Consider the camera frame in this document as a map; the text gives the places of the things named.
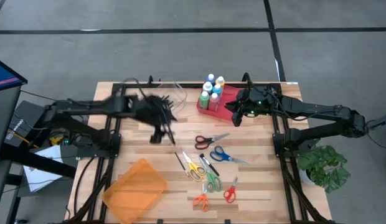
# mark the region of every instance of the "green leaves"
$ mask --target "green leaves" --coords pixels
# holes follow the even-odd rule
[[[298,168],[310,171],[310,179],[327,193],[337,190],[351,176],[342,166],[347,159],[332,146],[317,147],[298,158]]]

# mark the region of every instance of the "green-handled scissors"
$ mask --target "green-handled scissors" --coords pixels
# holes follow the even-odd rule
[[[201,164],[203,165],[205,171],[207,172],[207,190],[208,192],[214,192],[218,191],[220,192],[222,190],[222,182],[220,181],[219,177],[217,177],[215,174],[212,173],[211,168],[203,161],[203,159],[200,158]]]

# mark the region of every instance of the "red-handled scissors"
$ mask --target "red-handled scissors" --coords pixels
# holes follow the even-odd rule
[[[229,135],[229,133],[226,133],[226,134],[221,134],[220,136],[216,136],[213,138],[206,138],[204,136],[196,136],[195,137],[196,144],[194,145],[194,147],[198,150],[207,149],[211,143],[218,141],[219,139],[222,139],[228,135]]]
[[[233,181],[232,186],[224,192],[224,197],[225,197],[227,203],[232,203],[235,201],[235,199],[236,199],[236,193],[235,193],[236,185],[237,185],[237,177]]]

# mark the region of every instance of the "orange tray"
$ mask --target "orange tray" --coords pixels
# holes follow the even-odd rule
[[[121,223],[135,222],[167,189],[167,182],[146,159],[140,159],[102,196]]]

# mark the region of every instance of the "butcher block tabletop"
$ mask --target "butcher block tabletop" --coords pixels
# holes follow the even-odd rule
[[[297,83],[280,84],[284,95],[301,99]],[[112,86],[112,82],[99,82],[94,99],[103,100],[110,96]],[[176,108],[174,116],[178,122],[171,125],[176,147],[170,143],[168,138],[164,138],[160,145],[150,144],[149,139],[154,132],[153,127],[132,119],[122,119],[120,128],[122,143],[119,156],[115,159],[111,182],[115,182],[140,158],[146,159],[167,181],[167,190],[136,223],[157,223],[158,219],[163,219],[164,223],[224,223],[225,219],[230,219],[232,223],[289,223],[280,161],[275,156],[271,139],[274,132],[271,116],[243,117],[240,127],[234,127],[232,122],[198,112],[196,103],[200,88],[185,88],[184,90],[187,93],[186,102]],[[155,95],[175,94],[173,89],[169,88],[143,88],[143,91],[145,94]],[[127,90],[127,94],[133,93],[139,94],[138,89]],[[105,127],[105,121],[106,116],[90,116],[88,125],[102,129]],[[305,129],[308,128],[308,122],[289,120],[289,126]],[[208,149],[202,151],[195,149],[194,139],[197,135],[210,137],[224,133],[230,133],[230,135],[211,144]],[[209,153],[216,145],[222,146],[230,156],[247,161],[249,165],[214,161],[210,158]],[[199,154],[204,153],[220,174],[223,191],[207,193],[211,205],[208,212],[202,212],[200,207],[194,207],[192,203],[193,199],[200,195],[201,185],[203,181],[207,180],[207,175],[201,182],[188,178],[174,154],[174,152],[178,153],[185,168],[188,169],[181,149],[185,150],[197,165],[200,164]],[[74,213],[73,203],[77,181],[89,159],[81,159],[78,162],[68,202],[71,214]],[[82,178],[78,190],[77,208],[83,205],[92,192],[97,162],[96,158],[88,166]],[[103,165],[103,171],[106,166],[107,159]],[[236,200],[233,203],[227,203],[223,193],[224,190],[230,188],[235,177],[238,177]],[[318,186],[306,184],[302,186],[305,195],[320,214],[331,219],[324,190]],[[296,216],[300,218],[298,199],[294,192],[292,194]],[[96,201],[94,219],[99,218],[101,203],[100,194]],[[109,210],[106,213],[105,222],[119,223]]]

